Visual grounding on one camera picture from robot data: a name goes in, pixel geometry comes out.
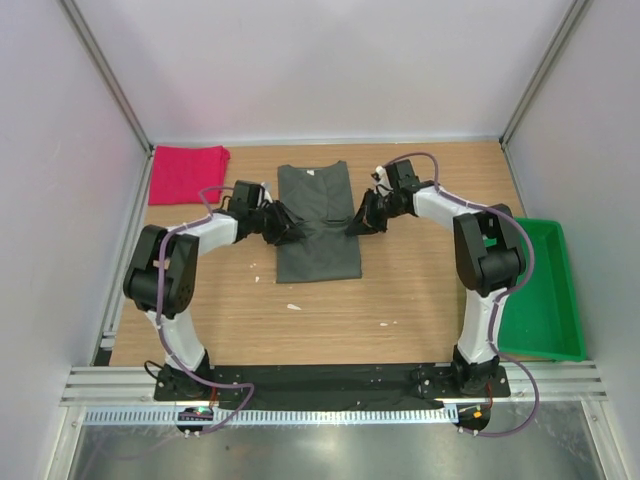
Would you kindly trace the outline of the grey t shirt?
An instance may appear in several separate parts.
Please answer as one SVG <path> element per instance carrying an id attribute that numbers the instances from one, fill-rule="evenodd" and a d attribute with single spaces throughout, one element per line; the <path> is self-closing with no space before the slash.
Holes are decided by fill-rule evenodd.
<path id="1" fill-rule="evenodd" d="M 326 167 L 281 165 L 279 200 L 304 237 L 277 248 L 280 284 L 359 279 L 359 240 L 346 235 L 355 217 L 347 164 Z"/>

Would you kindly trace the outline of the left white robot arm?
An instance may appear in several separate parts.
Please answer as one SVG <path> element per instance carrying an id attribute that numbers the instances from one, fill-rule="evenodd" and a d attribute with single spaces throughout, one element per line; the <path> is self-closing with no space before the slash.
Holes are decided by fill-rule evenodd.
<path id="1" fill-rule="evenodd" d="M 260 235 L 274 246 L 305 238 L 300 220 L 263 184 L 238 181 L 199 192 L 205 217 L 173 227 L 145 226 L 127 268 L 123 293 L 152 322 L 164 350 L 156 396 L 200 400 L 221 388 L 213 382 L 206 348 L 190 311 L 200 257 Z"/>

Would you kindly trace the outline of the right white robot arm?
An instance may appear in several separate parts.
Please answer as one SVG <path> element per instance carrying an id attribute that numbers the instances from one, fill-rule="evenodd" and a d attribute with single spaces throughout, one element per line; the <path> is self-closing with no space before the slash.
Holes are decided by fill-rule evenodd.
<path id="1" fill-rule="evenodd" d="M 456 273 L 466 290 L 461 336 L 453 350 L 450 381 L 459 394 L 487 390 L 500 362 L 496 336 L 508 297 L 531 277 L 535 254 L 525 230 L 508 206 L 487 206 L 454 195 L 434 177 L 422 181 L 408 155 L 397 157 L 371 174 L 360 207 L 346 229 L 348 236 L 387 230 L 402 215 L 430 219 L 454 237 Z"/>

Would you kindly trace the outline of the folded pink t shirt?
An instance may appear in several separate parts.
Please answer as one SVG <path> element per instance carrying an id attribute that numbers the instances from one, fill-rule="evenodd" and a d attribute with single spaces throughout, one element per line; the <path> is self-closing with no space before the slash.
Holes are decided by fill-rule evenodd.
<path id="1" fill-rule="evenodd" d="M 223 146 L 158 146 L 153 160 L 148 204 L 200 203 L 202 190 L 224 185 L 230 159 L 230 151 Z"/>

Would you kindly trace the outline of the green plastic tray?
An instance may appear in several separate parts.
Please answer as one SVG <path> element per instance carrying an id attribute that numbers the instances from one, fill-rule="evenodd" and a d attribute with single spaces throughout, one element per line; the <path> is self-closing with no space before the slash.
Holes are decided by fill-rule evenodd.
<path id="1" fill-rule="evenodd" d="M 566 240 L 555 221 L 520 218 L 531 240 L 534 271 L 506 302 L 498 334 L 505 353 L 552 361 L 587 358 Z"/>

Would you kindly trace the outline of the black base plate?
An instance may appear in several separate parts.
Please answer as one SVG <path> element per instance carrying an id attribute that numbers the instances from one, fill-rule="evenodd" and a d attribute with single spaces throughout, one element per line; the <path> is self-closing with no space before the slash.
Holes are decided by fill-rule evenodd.
<path id="1" fill-rule="evenodd" d="M 464 387 L 447 363 L 217 366 L 200 375 L 219 385 L 253 384 L 246 411 L 428 410 L 448 399 L 511 394 L 503 367 Z"/>

